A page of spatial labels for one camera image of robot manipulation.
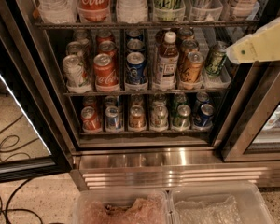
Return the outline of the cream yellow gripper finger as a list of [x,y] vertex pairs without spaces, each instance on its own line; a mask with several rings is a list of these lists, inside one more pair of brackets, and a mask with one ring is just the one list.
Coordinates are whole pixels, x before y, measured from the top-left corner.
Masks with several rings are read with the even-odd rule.
[[226,48],[232,63],[280,61],[280,17]]

